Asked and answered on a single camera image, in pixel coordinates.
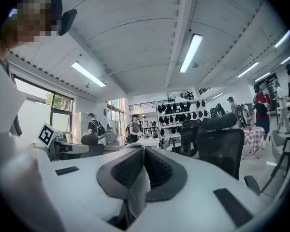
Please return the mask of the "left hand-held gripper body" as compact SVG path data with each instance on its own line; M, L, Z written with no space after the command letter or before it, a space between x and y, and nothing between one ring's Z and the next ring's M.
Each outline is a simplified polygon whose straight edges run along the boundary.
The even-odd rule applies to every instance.
M73 158L69 152L72 146L67 144L66 135L55 130L49 124L45 123L38 135L38 140L46 148L46 153L50 160L70 160Z

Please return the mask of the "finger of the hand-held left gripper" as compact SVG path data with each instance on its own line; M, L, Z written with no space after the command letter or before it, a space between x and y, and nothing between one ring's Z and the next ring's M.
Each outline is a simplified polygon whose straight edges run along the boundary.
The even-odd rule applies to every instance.
M81 155L89 152L89 146L67 143L69 157L79 158Z

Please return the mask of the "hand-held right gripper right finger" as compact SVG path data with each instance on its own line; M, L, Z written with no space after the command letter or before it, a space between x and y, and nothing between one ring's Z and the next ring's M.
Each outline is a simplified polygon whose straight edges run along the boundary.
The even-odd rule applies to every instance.
M177 153L159 153L181 164L187 181L171 200L146 205L132 224L134 232L259 232L277 211L275 204L265 205L251 189L217 166ZM237 227L214 191L227 189L252 215Z

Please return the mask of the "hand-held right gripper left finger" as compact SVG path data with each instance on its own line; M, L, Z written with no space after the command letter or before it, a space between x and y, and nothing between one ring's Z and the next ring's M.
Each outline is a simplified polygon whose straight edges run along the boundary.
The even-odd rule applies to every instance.
M143 232L143 217L131 219L130 191L111 174L120 163L143 166L141 148L98 157L51 162L47 154L19 137L0 133L0 195L11 211L34 232Z

